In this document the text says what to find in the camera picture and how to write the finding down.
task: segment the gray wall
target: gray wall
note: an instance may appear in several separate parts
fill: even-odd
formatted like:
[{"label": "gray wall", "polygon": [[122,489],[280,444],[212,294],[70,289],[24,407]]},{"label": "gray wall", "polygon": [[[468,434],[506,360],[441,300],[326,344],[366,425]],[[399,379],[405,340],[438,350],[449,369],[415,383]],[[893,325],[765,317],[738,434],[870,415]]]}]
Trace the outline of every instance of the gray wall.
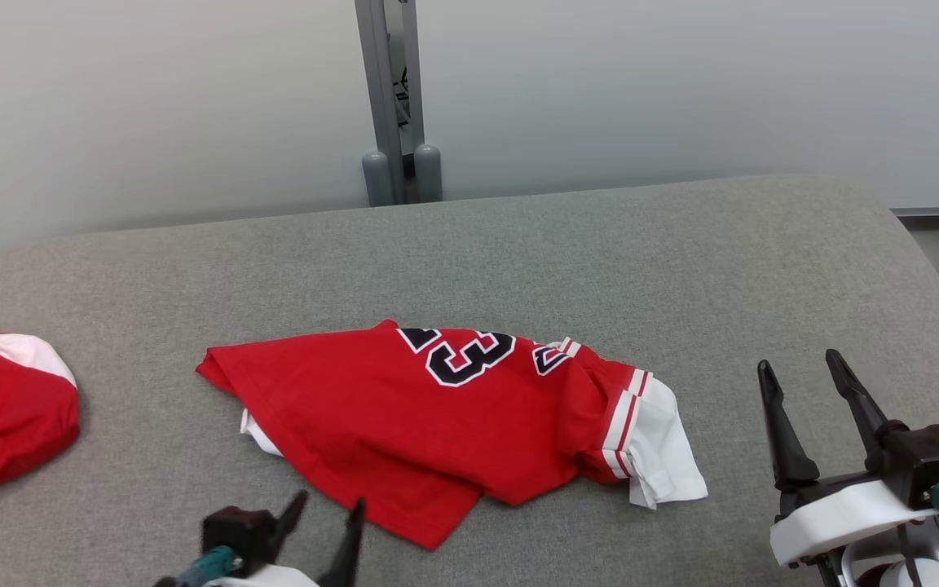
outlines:
[{"label": "gray wall", "polygon": [[0,0],[0,245],[367,205],[354,3]]},{"label": "gray wall", "polygon": [[939,2],[417,8],[446,197],[811,171],[939,207]]}]

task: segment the red jersey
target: red jersey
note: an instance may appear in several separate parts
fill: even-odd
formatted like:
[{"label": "red jersey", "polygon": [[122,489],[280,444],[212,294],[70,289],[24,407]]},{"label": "red jersey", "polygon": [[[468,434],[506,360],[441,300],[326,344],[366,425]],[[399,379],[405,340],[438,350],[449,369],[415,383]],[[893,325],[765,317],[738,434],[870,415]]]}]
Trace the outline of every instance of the red jersey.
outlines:
[{"label": "red jersey", "polygon": [[78,438],[75,379],[52,346],[0,334],[0,483],[55,457]]},{"label": "red jersey", "polygon": [[570,339],[387,320],[217,346],[197,371],[306,480],[346,508],[364,497],[370,521],[427,549],[481,494],[519,505],[578,474],[634,477],[641,505],[705,495],[671,391]]}]

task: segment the black number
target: black number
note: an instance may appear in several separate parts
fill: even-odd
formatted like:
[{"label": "black number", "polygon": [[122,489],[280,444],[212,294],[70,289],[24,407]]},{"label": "black number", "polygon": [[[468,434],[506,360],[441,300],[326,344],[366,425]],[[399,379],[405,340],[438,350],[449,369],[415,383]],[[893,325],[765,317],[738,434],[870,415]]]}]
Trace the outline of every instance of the black number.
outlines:
[{"label": "black number", "polygon": [[436,328],[398,328],[401,337],[405,339],[411,350],[418,354],[422,349],[427,348],[430,342],[440,338],[440,332]]},{"label": "black number", "polygon": [[552,346],[538,346],[532,353],[536,358],[536,372],[538,375],[547,375],[556,368],[556,365],[563,363],[564,360],[571,358],[563,354],[559,349]]},{"label": "black number", "polygon": [[434,346],[425,361],[425,367],[441,386],[458,387],[481,376],[490,368],[499,364],[514,352],[515,338],[498,332],[478,332],[480,338],[463,346],[458,354],[462,365],[456,368],[452,364],[455,350],[447,342]]}]

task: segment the gray fabric surface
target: gray fabric surface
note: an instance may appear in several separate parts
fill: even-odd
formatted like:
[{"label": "gray fabric surface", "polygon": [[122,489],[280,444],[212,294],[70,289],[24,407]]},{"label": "gray fabric surface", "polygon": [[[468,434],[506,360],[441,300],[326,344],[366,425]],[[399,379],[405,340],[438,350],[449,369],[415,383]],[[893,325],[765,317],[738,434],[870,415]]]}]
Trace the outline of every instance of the gray fabric surface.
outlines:
[{"label": "gray fabric surface", "polygon": [[[370,527],[364,586],[819,585],[768,546],[776,494],[756,389],[768,358],[809,455],[862,447],[834,346],[891,417],[939,423],[939,279],[889,212],[771,177],[199,224],[0,253],[0,331],[70,364],[82,437],[0,487],[0,585],[151,585],[224,505],[279,509],[297,473],[237,434],[205,348],[373,326],[570,335],[677,394],[712,496],[650,512],[579,482],[483,499],[436,553]],[[344,514],[312,492],[282,562],[325,569]]]}]

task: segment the gray cylindrical foot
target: gray cylindrical foot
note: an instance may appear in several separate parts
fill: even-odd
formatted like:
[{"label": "gray cylindrical foot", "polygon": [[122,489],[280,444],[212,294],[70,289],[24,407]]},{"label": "gray cylindrical foot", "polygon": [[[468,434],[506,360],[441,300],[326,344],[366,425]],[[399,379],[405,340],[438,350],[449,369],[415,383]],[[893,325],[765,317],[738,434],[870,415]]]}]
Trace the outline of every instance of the gray cylindrical foot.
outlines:
[{"label": "gray cylindrical foot", "polygon": [[364,185],[368,187],[368,205],[394,205],[394,177],[390,173],[390,163],[381,152],[370,152],[361,157],[364,170]]},{"label": "gray cylindrical foot", "polygon": [[415,182],[418,183],[418,200],[441,201],[440,149],[433,145],[418,145],[415,148]]}]

